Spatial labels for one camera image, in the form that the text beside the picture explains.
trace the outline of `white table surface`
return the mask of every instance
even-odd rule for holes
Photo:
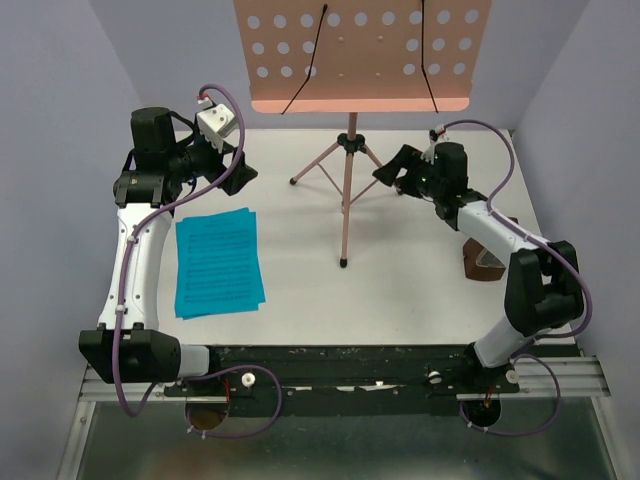
[[[234,197],[218,190],[177,209],[175,221],[241,207],[257,212],[267,301],[256,312],[176,318],[174,224],[160,269],[160,331],[199,345],[434,345],[472,342],[495,324],[503,314],[506,275],[491,283],[467,280],[462,264],[467,237],[440,220],[432,204],[400,197],[381,184],[354,203],[349,265],[339,267],[338,193],[317,168],[296,186],[289,184],[338,133],[249,130],[247,163],[258,170],[258,178]],[[403,143],[428,145],[426,131],[359,133],[383,163]],[[487,131],[451,131],[449,136],[465,146],[470,187],[489,194],[508,168],[500,139]],[[323,166],[342,186],[344,151]],[[365,155],[356,156],[354,194],[372,180],[374,168]],[[496,205],[540,233],[519,165]]]

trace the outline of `perforated panel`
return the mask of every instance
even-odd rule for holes
[[[253,107],[281,112],[433,111],[420,70],[420,0],[234,0]],[[438,109],[466,108],[491,0],[427,0],[424,62]]]

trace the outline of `black metal base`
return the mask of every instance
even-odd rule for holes
[[[494,377],[489,384],[465,380],[466,348],[465,345],[221,346],[214,349],[214,354],[220,368],[250,364],[273,371],[283,388],[283,416],[450,416],[458,414],[457,394],[484,395],[489,386],[500,393],[518,391],[518,386],[508,383],[504,375]],[[531,351],[548,357],[579,356],[575,345],[532,347]],[[434,371],[440,373],[442,381],[430,384],[427,376]],[[256,383],[246,388],[241,382],[244,373],[225,377],[231,388],[230,415],[269,417],[277,401],[273,381],[254,371]],[[220,397],[225,395],[225,388],[217,380],[193,382],[166,387],[165,395]]]

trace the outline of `tripod leg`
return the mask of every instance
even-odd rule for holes
[[[369,157],[371,161],[378,166],[378,168],[382,168],[382,162],[378,160],[378,157],[376,157],[376,154],[371,151],[369,146],[365,144],[364,148],[365,148],[365,153],[367,154],[367,157]]]
[[[340,266],[347,266],[347,245],[349,242],[349,211],[351,210],[351,178],[353,175],[353,154],[347,154],[344,165],[344,186],[342,187],[342,254],[340,255]]]
[[[298,180],[300,180],[302,177],[304,177],[309,170],[311,170],[313,167],[315,167],[316,165],[318,165],[322,160],[324,160],[325,158],[327,158],[329,155],[331,155],[333,152],[336,151],[336,149],[339,147],[340,145],[338,145],[338,143],[334,143],[333,145],[331,145],[329,148],[327,148],[324,152],[322,152],[318,158],[316,158],[313,162],[311,162],[309,165],[307,165],[306,167],[304,167],[302,169],[302,171],[300,173],[298,173],[295,177],[293,177],[291,180],[289,180],[289,183],[291,185],[295,185],[296,183],[298,183]]]

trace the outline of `tripod stand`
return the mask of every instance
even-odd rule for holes
[[[371,187],[373,187],[378,180],[374,180],[369,185],[367,185],[358,195],[354,198],[351,198],[351,179],[353,174],[353,157],[356,152],[361,152],[367,155],[373,163],[376,164],[378,168],[382,167],[382,163],[378,160],[378,157],[371,151],[371,149],[365,143],[365,138],[363,135],[356,134],[356,127],[358,123],[358,114],[350,113],[349,114],[349,126],[347,128],[347,133],[341,133],[338,135],[338,139],[336,142],[327,148],[324,152],[322,152],[318,158],[316,158],[309,165],[304,167],[300,173],[298,173],[295,177],[289,180],[291,185],[295,185],[298,181],[304,177],[311,169],[314,167],[320,168],[322,173],[324,173],[331,184],[338,191],[340,196],[342,197],[342,214],[344,216],[342,220],[342,253],[340,255],[340,266],[345,268],[347,266],[347,246],[349,243],[349,212],[351,210],[351,205],[358,200],[362,195],[367,192]],[[344,165],[344,179],[342,190],[338,184],[331,178],[329,172],[322,166],[322,161],[335,152],[339,147],[343,147],[347,152],[347,157]]]

